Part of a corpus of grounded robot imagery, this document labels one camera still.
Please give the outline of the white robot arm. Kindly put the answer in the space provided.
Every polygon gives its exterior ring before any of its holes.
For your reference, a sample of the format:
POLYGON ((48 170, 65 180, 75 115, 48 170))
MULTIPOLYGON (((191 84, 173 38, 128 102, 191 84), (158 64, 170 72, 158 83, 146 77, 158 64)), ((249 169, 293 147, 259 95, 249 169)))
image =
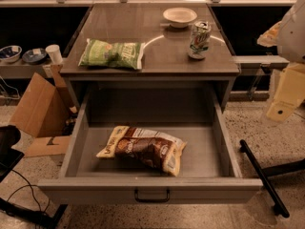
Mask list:
POLYGON ((266 112, 272 121, 285 121, 305 100, 305 0, 296 0, 279 22, 259 36, 257 44, 276 46, 278 55, 289 61, 266 112))

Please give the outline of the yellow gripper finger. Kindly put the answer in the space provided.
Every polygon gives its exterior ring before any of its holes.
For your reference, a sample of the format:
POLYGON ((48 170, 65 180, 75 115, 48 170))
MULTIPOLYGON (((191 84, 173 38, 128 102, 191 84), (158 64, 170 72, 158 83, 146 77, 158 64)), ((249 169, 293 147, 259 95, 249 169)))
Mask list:
POLYGON ((261 34, 257 39, 257 44, 263 47, 272 47, 276 46, 276 39, 278 36, 278 31, 280 28, 281 22, 275 23, 267 31, 261 34))
POLYGON ((289 63, 280 73, 278 85, 266 116, 285 121, 305 100, 305 65, 289 63))

